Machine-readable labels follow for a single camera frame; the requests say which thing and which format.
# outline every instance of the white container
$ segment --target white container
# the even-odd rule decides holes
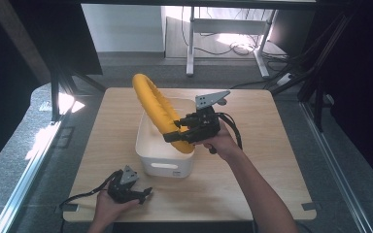
[[[195,112],[195,102],[188,99],[168,99],[180,117]],[[159,177],[185,178],[192,171],[191,153],[181,153],[166,143],[147,113],[142,114],[135,150],[141,157],[147,174]]]

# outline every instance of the light wood surface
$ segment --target light wood surface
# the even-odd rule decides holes
[[[165,89],[166,97],[194,100],[215,89]],[[295,219],[313,219],[304,211],[311,197],[275,103],[266,90],[231,90],[225,106],[216,112],[232,115],[241,132],[245,153],[287,204]],[[93,190],[114,171],[131,166],[140,180],[133,189],[153,187],[144,203],[119,221],[252,220],[244,195],[227,164],[202,146],[195,149],[191,174],[184,179],[152,177],[144,173],[135,143],[143,113],[132,88],[110,88],[105,93],[70,196]],[[68,221],[91,221],[96,195],[78,199],[77,212],[64,213]]]

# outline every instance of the curved yellow foam object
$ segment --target curved yellow foam object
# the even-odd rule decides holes
[[[150,78],[137,74],[132,79],[132,85],[142,107],[161,134],[186,130],[184,127],[180,130],[175,125],[174,120],[179,120],[180,116]],[[182,153],[191,153],[194,149],[194,146],[187,141],[177,141],[171,144]]]

